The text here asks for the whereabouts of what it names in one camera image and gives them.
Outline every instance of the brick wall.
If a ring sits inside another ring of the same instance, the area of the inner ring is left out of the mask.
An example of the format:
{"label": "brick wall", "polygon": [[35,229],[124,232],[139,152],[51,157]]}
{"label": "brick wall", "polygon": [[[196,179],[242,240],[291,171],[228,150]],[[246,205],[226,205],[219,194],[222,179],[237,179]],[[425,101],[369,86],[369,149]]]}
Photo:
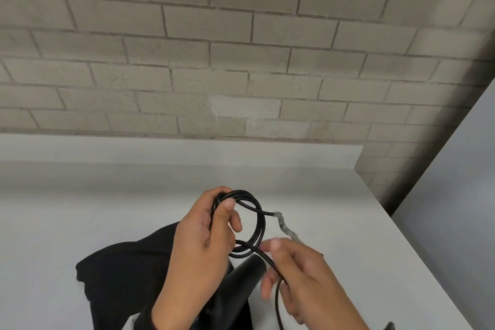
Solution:
{"label": "brick wall", "polygon": [[393,209],[495,75],[495,0],[0,0],[0,131],[364,144]]}

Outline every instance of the black cloth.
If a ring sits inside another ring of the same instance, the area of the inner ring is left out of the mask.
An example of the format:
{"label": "black cloth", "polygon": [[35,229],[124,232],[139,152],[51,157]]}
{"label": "black cloth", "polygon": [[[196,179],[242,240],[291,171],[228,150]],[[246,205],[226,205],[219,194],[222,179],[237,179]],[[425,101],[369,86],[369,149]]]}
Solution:
{"label": "black cloth", "polygon": [[[76,265],[84,283],[94,330],[122,330],[128,318],[141,313],[135,330],[155,330],[151,308],[167,276],[177,223],[138,241],[114,244]],[[232,328],[252,330],[246,302]]]}

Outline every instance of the hand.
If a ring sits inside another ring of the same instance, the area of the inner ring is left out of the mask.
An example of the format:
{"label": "hand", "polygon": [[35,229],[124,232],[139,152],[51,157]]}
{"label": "hand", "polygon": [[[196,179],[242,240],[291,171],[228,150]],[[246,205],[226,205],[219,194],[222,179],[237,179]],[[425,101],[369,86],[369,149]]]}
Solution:
{"label": "hand", "polygon": [[152,309],[157,330],[189,329],[225,276],[236,245],[232,229],[242,230],[241,219],[232,198],[220,203],[212,223],[210,214],[214,198],[231,191],[207,190],[177,225],[167,277]]}
{"label": "hand", "polygon": [[[261,243],[270,252],[277,269],[288,283],[280,292],[287,313],[298,324],[311,330],[369,330],[323,256],[314,249],[290,239],[271,239]],[[270,299],[280,277],[273,270],[261,280],[261,296]]]}

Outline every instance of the person's right hand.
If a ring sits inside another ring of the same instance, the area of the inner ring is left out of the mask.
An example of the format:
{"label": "person's right hand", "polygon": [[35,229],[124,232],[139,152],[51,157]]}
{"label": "person's right hand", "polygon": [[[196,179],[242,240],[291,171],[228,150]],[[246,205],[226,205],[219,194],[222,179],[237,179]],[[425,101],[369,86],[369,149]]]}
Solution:
{"label": "person's right hand", "polygon": [[[311,330],[369,330],[347,297],[323,256],[291,239],[264,240],[260,248],[270,252],[277,269],[288,283],[280,292],[287,313]],[[273,270],[261,280],[261,296],[270,299],[280,277]]]}

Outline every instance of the black cable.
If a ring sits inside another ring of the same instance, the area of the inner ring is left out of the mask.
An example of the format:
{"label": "black cable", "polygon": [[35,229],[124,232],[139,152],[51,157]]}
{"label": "black cable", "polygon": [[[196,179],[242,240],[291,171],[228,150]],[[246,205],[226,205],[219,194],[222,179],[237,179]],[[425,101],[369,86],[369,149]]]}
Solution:
{"label": "black cable", "polygon": [[[277,321],[280,330],[284,330],[284,326],[282,325],[282,321],[280,319],[278,298],[280,292],[280,285],[282,281],[284,281],[286,284],[287,281],[282,276],[282,274],[280,274],[280,271],[275,266],[275,262],[273,262],[273,260],[270,257],[268,257],[265,252],[263,252],[261,249],[258,248],[259,245],[261,244],[261,241],[263,240],[263,235],[265,234],[265,230],[266,230],[265,216],[273,217],[274,213],[263,211],[260,203],[258,202],[258,200],[255,199],[255,197],[251,193],[249,193],[246,190],[238,189],[238,190],[233,190],[230,193],[220,193],[218,196],[215,197],[213,201],[213,206],[211,208],[212,219],[213,219],[213,213],[215,212],[220,202],[222,202],[227,198],[233,198],[236,201],[236,203],[238,203],[239,205],[241,205],[242,207],[248,210],[254,211],[257,214],[257,222],[256,222],[256,228],[254,229],[254,233],[252,234],[252,236],[248,241],[236,239],[236,245],[238,246],[232,249],[232,252],[229,254],[229,256],[232,258],[246,258],[250,256],[253,252],[256,252],[261,258],[263,258],[263,260],[265,260],[273,268],[273,270],[277,272],[279,277],[281,277],[277,283],[277,288],[275,289],[275,313],[277,315]],[[242,201],[250,202],[254,205],[254,207],[247,205]]]}

